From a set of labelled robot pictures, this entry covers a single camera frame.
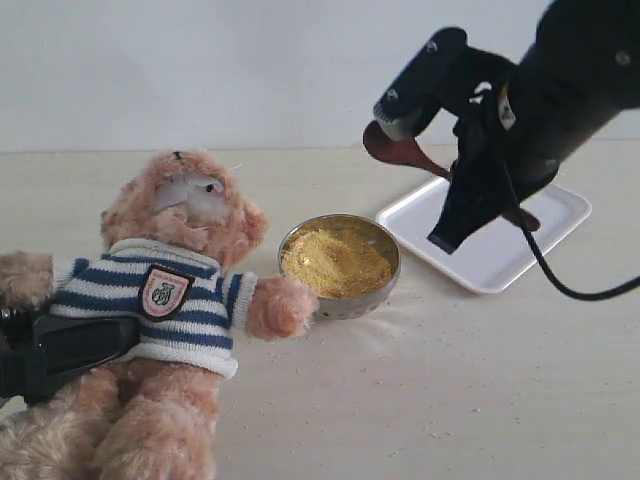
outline yellow powder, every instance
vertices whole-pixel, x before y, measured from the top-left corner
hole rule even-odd
[[[391,265],[355,232],[320,230],[296,239],[284,271],[327,298],[354,298],[391,280]]]

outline teddy bear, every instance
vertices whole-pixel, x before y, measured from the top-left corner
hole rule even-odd
[[[163,151],[101,214],[100,256],[0,256],[0,307],[140,319],[124,357],[3,422],[0,478],[213,479],[217,395],[238,369],[233,331],[300,336],[319,307],[292,278],[231,272],[266,229],[212,153]]]

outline striped sweater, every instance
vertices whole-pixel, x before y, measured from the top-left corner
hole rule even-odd
[[[140,343],[119,361],[187,363],[231,378],[232,327],[244,326],[257,277],[220,275],[212,258],[161,242],[129,239],[98,259],[54,259],[52,315],[139,315]]]

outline small steel bowl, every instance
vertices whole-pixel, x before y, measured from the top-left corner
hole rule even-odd
[[[317,230],[351,230],[362,236],[390,263],[392,278],[384,287],[362,297],[338,299],[319,297],[320,309],[316,317],[347,320],[361,317],[378,308],[389,297],[400,277],[400,248],[393,235],[376,222],[356,215],[331,214],[311,218],[293,228],[280,243],[278,266],[281,274],[286,275],[282,261],[295,240]]]

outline fuzzy fur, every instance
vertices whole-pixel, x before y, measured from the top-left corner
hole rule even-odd
[[[181,171],[214,176],[231,215],[224,224],[184,205],[154,209],[155,192]],[[218,260],[226,272],[264,238],[265,215],[237,189],[230,171],[204,150],[161,152],[102,213],[105,249],[147,238]],[[39,309],[53,289],[52,257],[0,256],[0,307]],[[246,333],[272,341],[302,335],[318,300],[281,276],[261,278]],[[215,477],[217,393],[222,377],[192,366],[137,359],[76,378],[47,403],[0,426],[3,480],[211,480]]]

